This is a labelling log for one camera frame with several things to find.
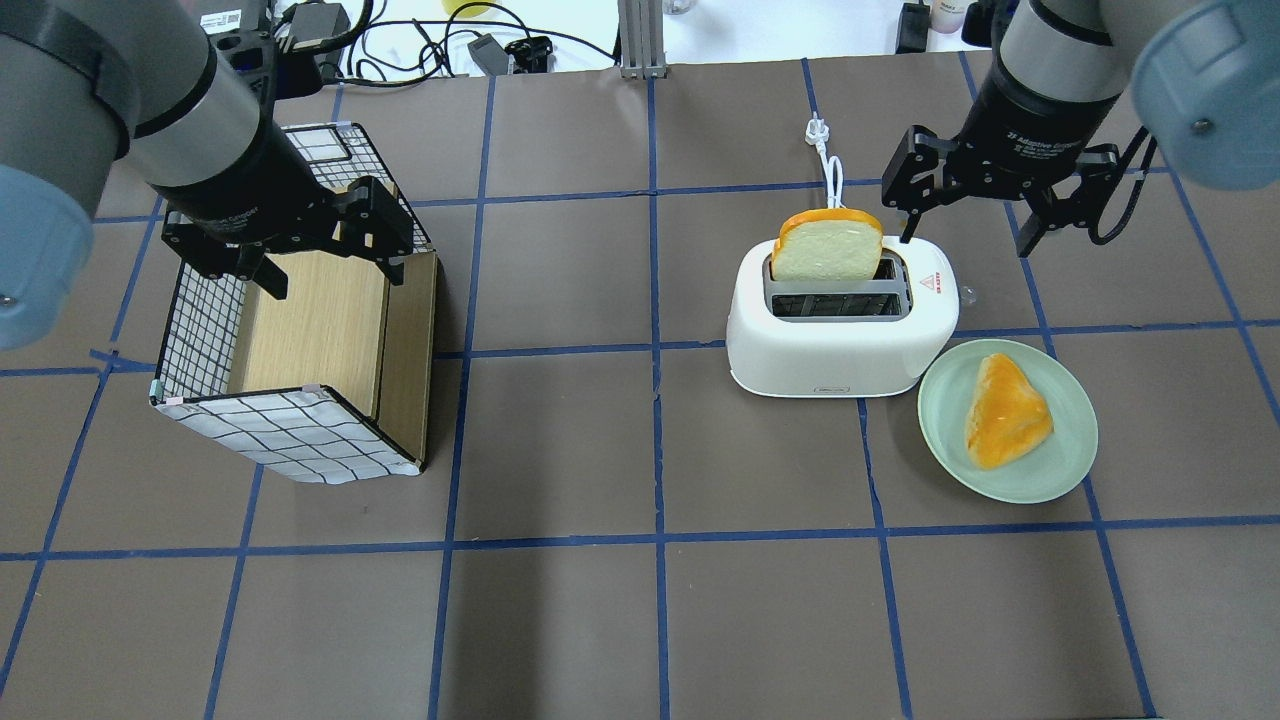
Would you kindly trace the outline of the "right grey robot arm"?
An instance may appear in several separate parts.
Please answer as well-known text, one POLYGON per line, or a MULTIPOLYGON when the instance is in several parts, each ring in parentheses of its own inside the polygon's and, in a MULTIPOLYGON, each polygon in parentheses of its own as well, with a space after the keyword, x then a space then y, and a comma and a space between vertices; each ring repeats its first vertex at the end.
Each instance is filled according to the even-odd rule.
POLYGON ((963 128, 910 127, 882 202, 922 217, 961 199, 1024 201, 1018 254, 1100 223, 1124 172, 1156 154, 1197 184, 1263 188, 1279 174, 1275 1, 995 1, 993 59, 963 128))

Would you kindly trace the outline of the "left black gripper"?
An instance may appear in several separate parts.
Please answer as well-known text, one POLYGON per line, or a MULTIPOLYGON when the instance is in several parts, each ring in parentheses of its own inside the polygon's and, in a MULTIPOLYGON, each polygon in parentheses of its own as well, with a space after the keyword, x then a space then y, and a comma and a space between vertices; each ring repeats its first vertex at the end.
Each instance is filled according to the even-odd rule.
POLYGON ((289 281, 264 247, 289 250, 294 236, 374 264, 393 286, 404 283, 404 260, 415 251, 415 220, 392 186, 375 176, 321 186, 276 124, 259 126, 239 159, 214 177, 154 188, 173 210, 163 240, 186 264, 207 279, 252 282, 276 300, 287 297, 289 281))

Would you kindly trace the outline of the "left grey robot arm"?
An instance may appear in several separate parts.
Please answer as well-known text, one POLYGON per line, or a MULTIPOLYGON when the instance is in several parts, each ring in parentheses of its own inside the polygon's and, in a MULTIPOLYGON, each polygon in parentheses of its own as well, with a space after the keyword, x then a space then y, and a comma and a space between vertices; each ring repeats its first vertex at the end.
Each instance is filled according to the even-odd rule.
POLYGON ((415 223, 362 176, 324 187, 273 119, 314 92, 317 58, 370 26, 319 38, 271 28, 211 36, 186 1, 3 4, 3 347, 56 324, 93 242, 111 165, 128 160, 177 211, 166 242, 209 279, 288 293, 273 255, 320 251, 404 279, 415 223))

